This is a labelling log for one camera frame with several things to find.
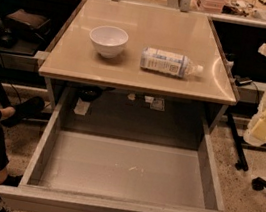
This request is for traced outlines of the dark bag on shelf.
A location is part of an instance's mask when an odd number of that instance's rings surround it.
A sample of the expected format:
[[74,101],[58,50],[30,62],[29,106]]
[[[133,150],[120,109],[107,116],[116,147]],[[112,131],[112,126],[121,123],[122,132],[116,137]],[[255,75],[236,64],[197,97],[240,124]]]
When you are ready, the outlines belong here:
[[41,14],[29,13],[19,9],[5,17],[7,26],[21,37],[31,40],[42,37],[51,30],[51,20]]

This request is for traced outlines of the black shoe lower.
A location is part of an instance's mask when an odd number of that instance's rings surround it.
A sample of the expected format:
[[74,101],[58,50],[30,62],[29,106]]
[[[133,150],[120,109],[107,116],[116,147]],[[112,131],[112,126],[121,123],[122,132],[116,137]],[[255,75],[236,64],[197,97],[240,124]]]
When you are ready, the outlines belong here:
[[4,180],[0,180],[0,185],[2,186],[8,186],[8,187],[17,187],[22,179],[21,175],[15,176],[15,175],[7,175]]

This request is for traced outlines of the open grey metal drawer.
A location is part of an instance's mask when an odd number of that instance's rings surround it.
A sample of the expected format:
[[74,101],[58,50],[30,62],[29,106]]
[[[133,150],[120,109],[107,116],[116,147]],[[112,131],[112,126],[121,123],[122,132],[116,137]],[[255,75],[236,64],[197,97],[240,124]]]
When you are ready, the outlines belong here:
[[210,132],[200,113],[130,105],[106,93],[77,114],[64,91],[17,187],[30,212],[225,212]]

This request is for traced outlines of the white ceramic bowl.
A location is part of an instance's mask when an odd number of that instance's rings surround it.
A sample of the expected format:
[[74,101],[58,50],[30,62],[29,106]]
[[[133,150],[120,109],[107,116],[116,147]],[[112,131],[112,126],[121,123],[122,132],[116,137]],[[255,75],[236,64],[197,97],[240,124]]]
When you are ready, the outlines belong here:
[[93,48],[104,58],[117,57],[126,47],[128,34],[121,28],[99,26],[89,33]]

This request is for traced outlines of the black chair base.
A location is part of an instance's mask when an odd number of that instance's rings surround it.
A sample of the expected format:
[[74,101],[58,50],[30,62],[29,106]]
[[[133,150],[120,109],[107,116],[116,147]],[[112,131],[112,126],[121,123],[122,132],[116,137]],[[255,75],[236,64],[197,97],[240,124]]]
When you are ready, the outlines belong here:
[[264,180],[263,178],[261,177],[256,177],[255,179],[253,179],[251,181],[251,186],[254,190],[256,191],[261,191],[261,190],[264,190],[266,189],[266,180]]

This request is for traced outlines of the black shoe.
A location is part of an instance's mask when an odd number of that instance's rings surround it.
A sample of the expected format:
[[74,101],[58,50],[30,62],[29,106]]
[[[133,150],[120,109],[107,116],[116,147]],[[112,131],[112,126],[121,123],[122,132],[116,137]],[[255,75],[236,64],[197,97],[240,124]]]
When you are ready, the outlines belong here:
[[32,118],[42,112],[45,107],[44,100],[40,96],[32,97],[18,105],[2,108],[3,120],[1,124],[7,128],[16,126],[23,119]]
[[22,179],[21,175],[15,176],[15,175],[7,175],[4,180],[0,180],[0,185],[2,186],[8,186],[8,187],[17,187]]

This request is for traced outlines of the black shoe upper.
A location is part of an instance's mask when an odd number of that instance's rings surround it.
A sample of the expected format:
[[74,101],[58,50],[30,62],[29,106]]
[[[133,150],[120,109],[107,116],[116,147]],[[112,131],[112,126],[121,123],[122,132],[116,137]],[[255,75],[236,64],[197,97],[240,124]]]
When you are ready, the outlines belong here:
[[3,120],[1,124],[7,128],[16,126],[23,119],[32,118],[42,112],[45,107],[44,100],[40,96],[32,97],[18,105],[2,108]]

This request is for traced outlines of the blue label plastic bottle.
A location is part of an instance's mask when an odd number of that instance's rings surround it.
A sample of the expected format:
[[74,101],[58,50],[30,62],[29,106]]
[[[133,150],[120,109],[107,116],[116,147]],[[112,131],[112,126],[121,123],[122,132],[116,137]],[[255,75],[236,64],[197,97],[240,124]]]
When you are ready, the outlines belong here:
[[140,67],[181,79],[204,71],[203,66],[194,64],[188,56],[154,49],[153,47],[143,49]]

